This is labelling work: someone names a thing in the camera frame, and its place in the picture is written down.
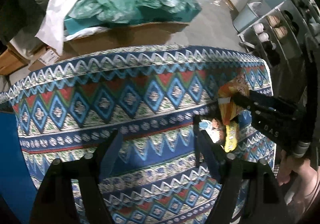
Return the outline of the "person's right hand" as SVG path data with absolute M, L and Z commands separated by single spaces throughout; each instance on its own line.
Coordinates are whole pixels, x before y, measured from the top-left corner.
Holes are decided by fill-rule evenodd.
M 310 159 L 295 158 L 282 150 L 277 175 L 278 184 L 280 186 L 288 184 L 293 174 L 296 174 L 298 179 L 298 188 L 294 195 L 295 200 L 304 204 L 312 203 L 318 194 L 319 169 L 315 170 L 311 166 Z

